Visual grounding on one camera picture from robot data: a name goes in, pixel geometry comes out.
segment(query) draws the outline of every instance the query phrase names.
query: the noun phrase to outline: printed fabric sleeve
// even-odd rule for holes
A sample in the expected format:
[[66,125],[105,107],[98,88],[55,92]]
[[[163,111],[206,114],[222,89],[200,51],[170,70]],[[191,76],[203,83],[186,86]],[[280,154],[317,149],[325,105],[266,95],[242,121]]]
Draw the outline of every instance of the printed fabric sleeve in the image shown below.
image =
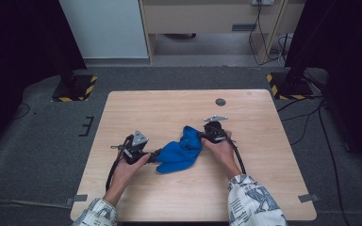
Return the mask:
[[116,225],[117,210],[104,199],[95,199],[84,210],[72,226],[112,226]]
[[249,175],[230,180],[228,214],[230,225],[285,226],[286,218],[270,192]]

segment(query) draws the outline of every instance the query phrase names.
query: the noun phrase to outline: hazard tape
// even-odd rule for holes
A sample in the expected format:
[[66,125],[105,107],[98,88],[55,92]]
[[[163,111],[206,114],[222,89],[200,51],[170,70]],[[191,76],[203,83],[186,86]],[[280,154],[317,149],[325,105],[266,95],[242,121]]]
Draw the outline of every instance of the hazard tape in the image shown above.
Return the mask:
[[267,74],[267,81],[270,84],[272,95],[274,96],[275,100],[302,100],[305,98],[312,98],[311,95],[281,95],[278,92],[278,88],[275,85],[271,74]]
[[63,96],[63,97],[52,98],[52,101],[53,102],[72,102],[72,101],[86,101],[86,100],[88,100],[88,98],[90,97],[91,92],[93,90],[93,87],[95,86],[95,82],[96,82],[97,78],[98,78],[98,76],[93,76],[90,79],[90,84],[89,84],[88,88],[86,89],[85,94],[83,96],[78,96],[78,97],[66,97],[66,96]]

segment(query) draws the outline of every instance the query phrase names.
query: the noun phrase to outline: blue cloth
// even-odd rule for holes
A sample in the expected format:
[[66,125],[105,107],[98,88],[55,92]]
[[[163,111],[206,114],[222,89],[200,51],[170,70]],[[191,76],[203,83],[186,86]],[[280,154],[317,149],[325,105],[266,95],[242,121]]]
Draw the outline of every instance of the blue cloth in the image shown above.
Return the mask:
[[201,139],[198,138],[197,132],[196,129],[185,126],[180,141],[172,141],[161,150],[156,159],[161,164],[156,171],[169,173],[185,170],[192,166],[202,150]]

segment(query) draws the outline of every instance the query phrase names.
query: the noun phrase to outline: human hand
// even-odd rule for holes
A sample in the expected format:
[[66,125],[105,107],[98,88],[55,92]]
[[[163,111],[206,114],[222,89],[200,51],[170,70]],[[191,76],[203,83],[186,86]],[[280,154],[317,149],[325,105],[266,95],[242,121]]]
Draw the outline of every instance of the human hand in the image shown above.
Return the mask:
[[[225,131],[225,133],[231,138],[232,133],[230,131]],[[225,170],[228,180],[241,174],[234,160],[234,148],[228,140],[223,140],[220,143],[212,143],[206,138],[202,138],[201,142],[203,146],[207,147],[213,153],[214,158]]]
[[116,206],[123,192],[125,191],[125,188],[131,182],[133,176],[143,165],[145,165],[145,163],[149,160],[149,157],[150,154],[148,153],[133,165],[129,165],[125,159],[120,160],[119,164],[113,172],[110,188],[108,189],[103,199],[113,206]]

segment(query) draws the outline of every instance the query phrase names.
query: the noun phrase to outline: wooden table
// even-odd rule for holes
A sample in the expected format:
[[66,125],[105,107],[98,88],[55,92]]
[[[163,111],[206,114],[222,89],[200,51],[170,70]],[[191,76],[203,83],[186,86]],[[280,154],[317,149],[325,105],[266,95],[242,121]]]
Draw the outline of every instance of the wooden table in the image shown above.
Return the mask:
[[[226,105],[216,105],[223,98]],[[226,116],[222,127],[233,132],[245,168],[266,186],[288,220],[312,220],[312,202],[298,196],[307,189],[272,97],[267,90],[113,91],[100,121],[71,218],[76,219],[94,198],[103,197],[110,167],[117,155],[112,145],[140,130],[152,152],[178,141],[185,125],[203,131],[204,118]],[[228,221],[228,182],[209,150],[203,149],[186,170],[159,174],[144,166],[124,192],[117,208],[119,221]]]

